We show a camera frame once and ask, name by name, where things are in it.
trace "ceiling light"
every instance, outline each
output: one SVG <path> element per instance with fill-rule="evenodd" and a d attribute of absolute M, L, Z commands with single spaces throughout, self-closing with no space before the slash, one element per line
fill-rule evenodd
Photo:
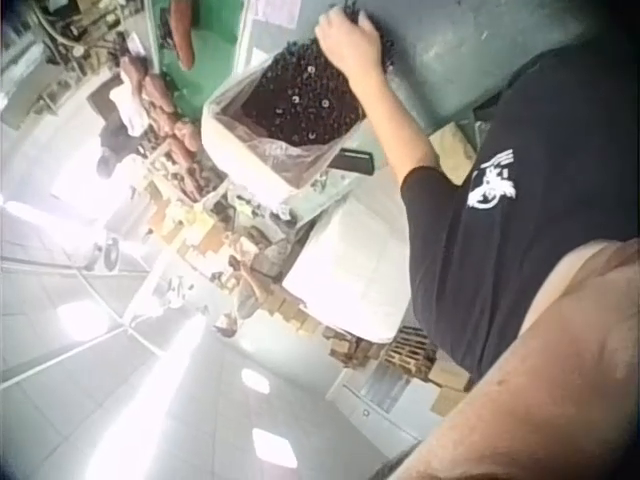
<path fill-rule="evenodd" d="M 269 386 L 269 380 L 253 370 L 245 368 L 242 370 L 242 381 L 244 384 L 255 390 L 256 392 L 264 393 L 267 395 L 271 391 Z"/>
<path fill-rule="evenodd" d="M 258 458 L 281 467 L 298 468 L 298 460 L 287 439 L 259 428 L 254 428 L 252 434 Z"/>
<path fill-rule="evenodd" d="M 57 309 L 62 326 L 74 340 L 92 340 L 107 333 L 107 313 L 90 300 L 67 303 Z"/>

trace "black small parts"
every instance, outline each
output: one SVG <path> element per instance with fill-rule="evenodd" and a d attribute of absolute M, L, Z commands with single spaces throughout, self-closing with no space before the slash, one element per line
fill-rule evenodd
<path fill-rule="evenodd" d="M 354 2 L 348 2 L 345 13 L 357 21 L 360 11 Z M 381 28 L 380 33 L 382 66 L 387 69 L 393 43 Z M 324 56 L 315 38 L 289 42 L 262 73 L 240 109 L 269 138 L 294 147 L 326 145 L 364 119 L 346 77 Z"/>

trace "white paper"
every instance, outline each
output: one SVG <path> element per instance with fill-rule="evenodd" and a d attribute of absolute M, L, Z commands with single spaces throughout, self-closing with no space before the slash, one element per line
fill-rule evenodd
<path fill-rule="evenodd" d="M 251 60 L 249 61 L 249 68 L 260 65 L 264 60 L 269 57 L 269 54 L 263 52 L 259 48 L 254 48 L 251 52 Z"/>
<path fill-rule="evenodd" d="M 300 15 L 301 0 L 253 0 L 251 7 L 256 20 L 295 29 Z"/>

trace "plastic bag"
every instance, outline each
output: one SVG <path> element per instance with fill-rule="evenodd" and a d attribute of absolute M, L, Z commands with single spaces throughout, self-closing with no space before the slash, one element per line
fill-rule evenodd
<path fill-rule="evenodd" d="M 133 94 L 129 80 L 127 79 L 122 85 L 111 90 L 109 98 L 115 103 L 129 136 L 139 137 L 142 135 L 149 126 L 149 117 L 140 99 Z"/>
<path fill-rule="evenodd" d="M 328 167 L 340 149 L 360 128 L 362 121 L 347 134 L 326 145 L 294 147 L 280 140 L 267 138 L 264 131 L 243 116 L 240 107 L 249 97 L 273 58 L 274 55 L 255 68 L 243 72 L 239 77 L 227 80 L 213 94 L 203 109 L 202 138 L 205 147 L 207 143 L 215 144 L 215 138 L 212 139 L 206 131 L 206 124 L 208 119 L 219 122 L 289 187 L 299 190 L 309 185 Z M 229 173 L 232 178 L 234 177 L 228 165 L 225 165 L 233 159 L 221 158 L 216 155 L 216 152 L 209 152 L 209 154 L 219 168 Z M 233 178 L 233 180 L 244 183 L 239 178 Z"/>

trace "fluorescent light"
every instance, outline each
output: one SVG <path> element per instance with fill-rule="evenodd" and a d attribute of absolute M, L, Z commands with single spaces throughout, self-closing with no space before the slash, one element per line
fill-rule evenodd
<path fill-rule="evenodd" d="M 256 392 L 264 393 L 265 395 L 267 395 L 271 391 L 269 380 L 264 378 L 259 373 L 254 372 L 253 370 L 249 370 L 248 368 L 242 370 L 242 381 L 247 387 L 255 390 Z"/>
<path fill-rule="evenodd" d="M 287 439 L 259 428 L 254 428 L 252 434 L 258 458 L 281 467 L 298 468 L 298 460 Z"/>
<path fill-rule="evenodd" d="M 90 300 L 67 303 L 57 308 L 62 326 L 74 340 L 87 341 L 107 333 L 107 312 Z"/>
<path fill-rule="evenodd" d="M 7 202 L 4 208 L 10 214 L 42 228 L 63 246 L 92 244 L 96 239 L 103 239 L 105 235 L 101 228 L 86 227 L 70 220 L 58 218 L 26 203 L 11 201 Z"/>
<path fill-rule="evenodd" d="M 133 401 L 111 426 L 96 449 L 85 480 L 139 480 L 158 444 L 171 400 L 204 332 L 206 321 L 196 315 L 180 330 Z"/>

